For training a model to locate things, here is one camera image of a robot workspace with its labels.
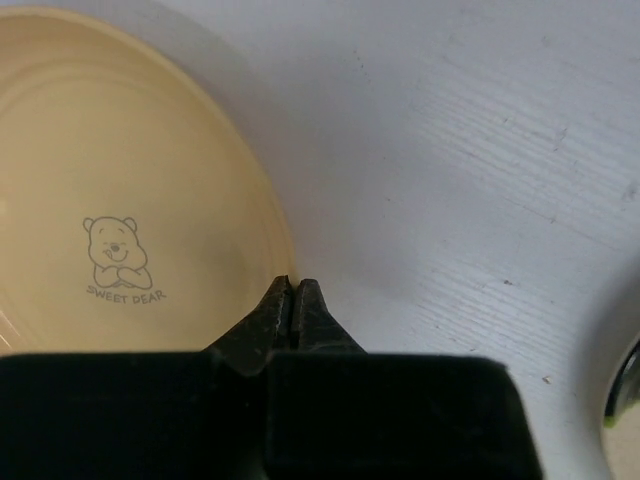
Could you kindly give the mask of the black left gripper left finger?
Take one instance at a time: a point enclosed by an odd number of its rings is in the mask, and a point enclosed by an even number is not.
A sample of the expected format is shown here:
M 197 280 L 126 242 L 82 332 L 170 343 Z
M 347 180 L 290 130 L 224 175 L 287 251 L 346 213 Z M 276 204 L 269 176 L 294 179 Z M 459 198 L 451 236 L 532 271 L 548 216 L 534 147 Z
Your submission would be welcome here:
M 253 311 L 198 351 L 3 358 L 2 477 L 254 477 L 260 375 L 286 336 L 292 293 L 276 279 Z

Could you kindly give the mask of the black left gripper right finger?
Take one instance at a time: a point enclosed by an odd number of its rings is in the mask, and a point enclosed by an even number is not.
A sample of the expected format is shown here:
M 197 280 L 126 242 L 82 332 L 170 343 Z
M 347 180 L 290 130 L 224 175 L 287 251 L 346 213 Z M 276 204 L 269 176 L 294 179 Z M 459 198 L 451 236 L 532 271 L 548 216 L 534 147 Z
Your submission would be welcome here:
M 540 479 L 507 368 L 474 356 L 365 353 L 329 334 L 319 284 L 300 283 L 297 345 L 266 370 L 271 479 Z

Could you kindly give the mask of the pale orange bear plate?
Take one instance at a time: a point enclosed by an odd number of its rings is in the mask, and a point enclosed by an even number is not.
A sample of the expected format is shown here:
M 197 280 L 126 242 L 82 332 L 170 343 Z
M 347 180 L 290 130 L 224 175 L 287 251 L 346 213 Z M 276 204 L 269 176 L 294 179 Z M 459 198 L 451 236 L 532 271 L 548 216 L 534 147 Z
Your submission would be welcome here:
M 93 18 L 1 11 L 1 350 L 192 350 L 294 271 L 270 181 L 175 64 Z

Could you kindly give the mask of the lime green plate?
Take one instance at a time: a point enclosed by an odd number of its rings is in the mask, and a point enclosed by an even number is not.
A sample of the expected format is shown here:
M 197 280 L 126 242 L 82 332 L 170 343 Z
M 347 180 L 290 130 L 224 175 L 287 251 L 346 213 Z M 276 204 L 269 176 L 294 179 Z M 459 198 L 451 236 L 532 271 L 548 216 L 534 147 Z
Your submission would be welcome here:
M 603 426 L 613 428 L 639 402 L 639 339 L 605 356 L 606 398 Z

